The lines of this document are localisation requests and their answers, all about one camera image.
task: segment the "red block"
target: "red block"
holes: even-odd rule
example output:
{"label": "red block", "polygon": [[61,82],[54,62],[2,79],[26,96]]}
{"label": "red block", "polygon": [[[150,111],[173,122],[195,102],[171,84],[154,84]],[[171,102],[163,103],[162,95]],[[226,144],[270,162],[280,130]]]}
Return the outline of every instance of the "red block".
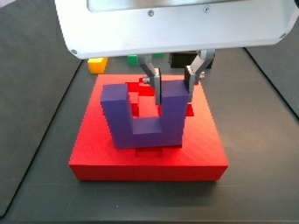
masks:
{"label": "red block", "polygon": [[[229,167],[202,85],[195,86],[183,145],[118,150],[99,103],[103,85],[138,82],[137,75],[101,75],[79,130],[70,167],[81,180],[218,180]],[[183,79],[165,75],[165,80]]]}
{"label": "red block", "polygon": [[131,109],[133,109],[133,114],[134,116],[139,116],[139,93],[135,92],[129,92],[130,96],[130,102],[131,102]]}

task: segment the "metal gripper jaw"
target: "metal gripper jaw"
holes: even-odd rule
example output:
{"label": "metal gripper jaw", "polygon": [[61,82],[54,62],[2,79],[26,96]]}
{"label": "metal gripper jaw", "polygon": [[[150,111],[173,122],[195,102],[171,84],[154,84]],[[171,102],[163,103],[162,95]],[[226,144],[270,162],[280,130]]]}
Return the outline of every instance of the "metal gripper jaw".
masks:
{"label": "metal gripper jaw", "polygon": [[162,104],[162,73],[161,69],[155,68],[153,64],[153,55],[142,54],[138,55],[138,63],[145,70],[146,77],[143,78],[145,84],[150,84],[155,91],[155,104]]}
{"label": "metal gripper jaw", "polygon": [[185,68],[185,85],[190,93],[190,102],[193,101],[194,85],[199,84],[205,78],[205,70],[211,64],[216,57],[216,50],[202,50],[190,66]]}

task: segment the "toy blocks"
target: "toy blocks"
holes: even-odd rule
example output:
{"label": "toy blocks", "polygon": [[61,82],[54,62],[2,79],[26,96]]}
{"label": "toy blocks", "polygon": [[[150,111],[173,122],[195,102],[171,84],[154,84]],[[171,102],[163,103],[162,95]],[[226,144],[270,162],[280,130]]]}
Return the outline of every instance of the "toy blocks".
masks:
{"label": "toy blocks", "polygon": [[[182,145],[117,149],[99,102],[103,87],[110,84],[121,84],[122,90],[119,91],[126,93],[129,90],[129,93],[137,93],[141,77],[142,75],[135,74],[106,74],[98,77],[70,159],[70,168],[77,178],[79,180],[135,181],[218,180],[228,170],[229,160],[213,121],[202,84],[194,87],[194,100],[187,106]],[[183,76],[181,75],[163,76],[163,81],[182,79]],[[143,118],[143,113],[147,116],[149,112],[146,111],[151,110],[150,114],[155,115],[154,119],[157,119],[155,97],[153,94],[147,95],[143,85],[141,87],[143,94],[138,97],[139,118]],[[147,103],[149,97],[154,98],[154,103]],[[118,97],[118,100],[127,103],[127,98],[123,96]],[[137,96],[131,97],[130,93],[131,100],[134,100],[131,105],[133,103],[137,104]],[[149,120],[149,125],[154,125],[154,127],[147,129],[155,131],[157,121]],[[135,133],[145,133],[145,127],[146,125],[135,127]]]}
{"label": "toy blocks", "polygon": [[162,58],[165,56],[165,54],[162,53],[162,52],[159,52],[159,53],[154,53],[154,57],[155,58]]}
{"label": "toy blocks", "polygon": [[97,58],[89,60],[89,70],[93,74],[103,74],[106,72],[109,58]]}
{"label": "toy blocks", "polygon": [[[154,56],[154,58],[162,58],[165,56],[165,54],[163,53],[154,53],[153,56]],[[127,55],[127,64],[130,66],[138,66],[139,65],[137,54]]]}
{"label": "toy blocks", "polygon": [[[193,52],[171,52],[170,54],[170,61],[171,61],[171,68],[186,68],[197,58],[198,53]],[[213,62],[207,66],[207,69],[211,69]]]}
{"label": "toy blocks", "polygon": [[162,115],[134,118],[127,84],[103,87],[101,104],[118,149],[183,144],[189,92],[183,80],[165,80],[162,89]]}
{"label": "toy blocks", "polygon": [[137,54],[127,55],[127,64],[130,66],[138,66],[139,65],[139,63],[138,63],[138,55]]}

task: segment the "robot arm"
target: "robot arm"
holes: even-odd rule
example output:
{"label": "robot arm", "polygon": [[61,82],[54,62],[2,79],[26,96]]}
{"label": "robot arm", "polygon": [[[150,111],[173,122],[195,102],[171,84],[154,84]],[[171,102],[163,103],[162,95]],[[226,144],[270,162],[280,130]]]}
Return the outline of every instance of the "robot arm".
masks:
{"label": "robot arm", "polygon": [[193,88],[214,49],[277,44],[292,31],[299,0],[55,0],[61,27],[81,59],[139,54],[161,104],[161,71],[149,53],[201,50],[186,67]]}

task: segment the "screw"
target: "screw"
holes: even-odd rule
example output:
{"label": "screw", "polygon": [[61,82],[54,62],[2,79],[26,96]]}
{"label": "screw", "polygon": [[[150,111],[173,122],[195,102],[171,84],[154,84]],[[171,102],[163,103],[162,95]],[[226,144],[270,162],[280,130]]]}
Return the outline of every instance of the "screw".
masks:
{"label": "screw", "polygon": [[201,73],[201,79],[205,79],[205,77],[206,77],[206,73],[202,72],[202,73]]}
{"label": "screw", "polygon": [[143,83],[145,83],[145,84],[150,84],[150,77],[146,76],[146,77],[143,78]]}
{"label": "screw", "polygon": [[153,16],[155,15],[155,12],[154,12],[153,10],[150,10],[150,11],[147,12],[147,15],[149,15],[149,17],[153,17]]}
{"label": "screw", "polygon": [[206,5],[205,8],[203,8],[203,11],[205,12],[210,12],[211,11],[211,7],[209,5]]}

